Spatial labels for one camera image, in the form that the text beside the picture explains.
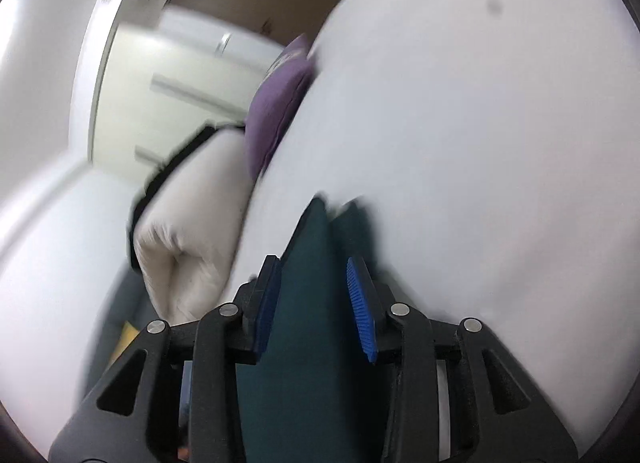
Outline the dark green knitted garment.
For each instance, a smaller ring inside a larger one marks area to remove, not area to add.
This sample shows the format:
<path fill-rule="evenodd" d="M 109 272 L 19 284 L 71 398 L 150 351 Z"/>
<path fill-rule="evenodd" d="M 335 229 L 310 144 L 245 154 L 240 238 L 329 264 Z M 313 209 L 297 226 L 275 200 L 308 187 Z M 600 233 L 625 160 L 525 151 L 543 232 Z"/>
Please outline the dark green knitted garment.
<path fill-rule="evenodd" d="M 387 372 L 360 345 L 346 266 L 375 264 L 369 216 L 352 201 L 336 213 L 314 198 L 282 257 L 269 342 L 236 369 L 250 462 L 378 462 L 385 443 Z"/>

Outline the blue pillow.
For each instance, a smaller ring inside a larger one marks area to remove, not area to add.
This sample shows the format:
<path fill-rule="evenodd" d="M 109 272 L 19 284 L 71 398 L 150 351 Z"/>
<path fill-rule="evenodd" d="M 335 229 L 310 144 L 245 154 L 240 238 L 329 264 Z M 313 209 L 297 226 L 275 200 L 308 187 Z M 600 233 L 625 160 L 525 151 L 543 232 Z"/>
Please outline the blue pillow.
<path fill-rule="evenodd" d="M 186 361 L 183 365 L 180 387 L 178 416 L 178 425 L 180 428 L 187 428 L 189 425 L 191 409 L 192 369 L 193 362 L 191 360 Z"/>

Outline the white bed sheet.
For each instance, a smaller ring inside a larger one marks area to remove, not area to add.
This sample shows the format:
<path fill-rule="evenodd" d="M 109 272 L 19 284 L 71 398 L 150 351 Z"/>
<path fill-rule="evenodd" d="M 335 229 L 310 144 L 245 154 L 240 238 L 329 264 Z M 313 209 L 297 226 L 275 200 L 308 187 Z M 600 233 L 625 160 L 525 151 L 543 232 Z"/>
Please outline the white bed sheet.
<path fill-rule="evenodd" d="M 639 32 L 622 0 L 343 0 L 225 297 L 361 199 L 427 316 L 484 320 L 592 448 L 639 374 Z"/>

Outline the beige rolled duvet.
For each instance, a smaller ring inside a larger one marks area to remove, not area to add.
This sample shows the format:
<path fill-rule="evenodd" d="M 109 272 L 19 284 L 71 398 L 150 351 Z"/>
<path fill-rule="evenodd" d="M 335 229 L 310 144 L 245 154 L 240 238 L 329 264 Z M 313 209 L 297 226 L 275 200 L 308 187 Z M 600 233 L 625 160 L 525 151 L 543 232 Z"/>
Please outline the beige rolled duvet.
<path fill-rule="evenodd" d="M 201 319 L 227 285 L 253 191 L 244 133 L 216 131 L 174 168 L 134 226 L 132 246 L 160 319 Z"/>

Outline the yellow pillow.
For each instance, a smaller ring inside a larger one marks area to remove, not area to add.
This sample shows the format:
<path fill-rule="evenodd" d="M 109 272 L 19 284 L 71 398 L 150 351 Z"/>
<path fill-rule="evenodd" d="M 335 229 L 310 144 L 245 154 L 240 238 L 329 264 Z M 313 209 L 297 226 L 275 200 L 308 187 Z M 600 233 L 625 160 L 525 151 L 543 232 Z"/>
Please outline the yellow pillow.
<path fill-rule="evenodd" d="M 140 331 L 134 327 L 130 322 L 125 321 L 122 325 L 122 331 L 120 331 L 119 339 L 115 345 L 113 353 L 110 358 L 110 365 L 124 353 L 129 345 L 134 342 Z"/>

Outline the purple cushion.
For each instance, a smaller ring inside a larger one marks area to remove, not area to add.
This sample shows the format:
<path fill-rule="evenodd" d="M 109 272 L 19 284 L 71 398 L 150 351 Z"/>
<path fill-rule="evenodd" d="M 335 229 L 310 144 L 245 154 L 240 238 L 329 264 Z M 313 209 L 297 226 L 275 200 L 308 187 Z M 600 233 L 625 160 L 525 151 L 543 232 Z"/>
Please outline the purple cushion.
<path fill-rule="evenodd" d="M 245 120 L 248 169 L 254 180 L 268 166 L 314 77 L 305 34 L 285 46 L 250 103 Z"/>

